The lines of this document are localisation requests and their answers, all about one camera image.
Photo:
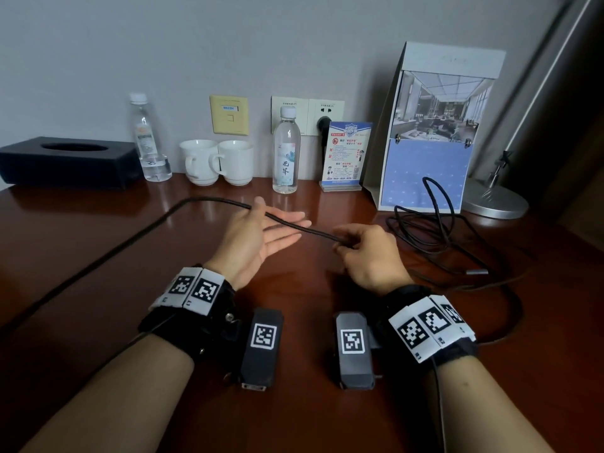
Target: shield logo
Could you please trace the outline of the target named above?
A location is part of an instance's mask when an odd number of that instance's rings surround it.
[[[355,124],[348,124],[346,127],[344,127],[345,132],[346,132],[346,136],[353,136],[356,133],[356,125]]]

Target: hand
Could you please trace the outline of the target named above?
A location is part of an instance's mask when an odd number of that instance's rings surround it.
[[[413,280],[400,260],[396,237],[378,225],[346,224],[334,233],[351,243],[353,249],[336,243],[334,251],[342,258],[352,280],[360,287],[383,296]]]
[[[265,216],[272,213],[288,222],[310,227],[302,211],[286,212],[267,206],[262,197],[254,198],[251,210],[236,213],[226,227],[222,243],[204,267],[221,274],[233,289],[241,289],[258,272],[262,262],[277,251],[297,242],[300,231],[278,225]]]

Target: lamp base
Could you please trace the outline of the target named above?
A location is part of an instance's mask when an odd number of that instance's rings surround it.
[[[528,205],[516,192],[497,185],[488,189],[482,181],[468,178],[461,208],[493,219],[518,219],[527,212]]]

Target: black tissue box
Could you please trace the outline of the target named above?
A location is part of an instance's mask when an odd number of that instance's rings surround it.
[[[39,136],[0,148],[8,184],[125,189],[143,177],[134,143]]]

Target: qr code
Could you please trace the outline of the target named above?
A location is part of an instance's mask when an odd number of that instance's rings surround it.
[[[465,322],[463,320],[463,318],[461,317],[461,315],[459,313],[457,313],[457,310],[455,310],[455,308],[453,308],[453,306],[451,306],[449,304],[441,304],[440,306],[450,316],[451,320],[453,320],[457,324],[463,324]]]
[[[420,313],[418,316],[433,333],[440,332],[451,324],[436,307],[432,307],[425,312]]]
[[[219,289],[219,284],[201,278],[195,286],[195,289],[193,289],[191,297],[195,297],[211,304],[214,300],[214,297],[218,294]]]
[[[398,331],[405,343],[409,345],[409,348],[411,349],[417,347],[420,343],[430,337],[415,318],[404,323],[399,327]]]
[[[195,277],[179,276],[168,291],[168,294],[185,294],[194,279]]]
[[[271,326],[270,324],[260,324],[257,322],[254,324],[254,331],[252,333],[252,342],[250,343],[250,346],[252,348],[264,348],[265,350],[272,350],[275,347],[276,336],[276,326]]]
[[[361,355],[365,353],[365,342],[363,341],[363,329],[341,329],[342,354]]]

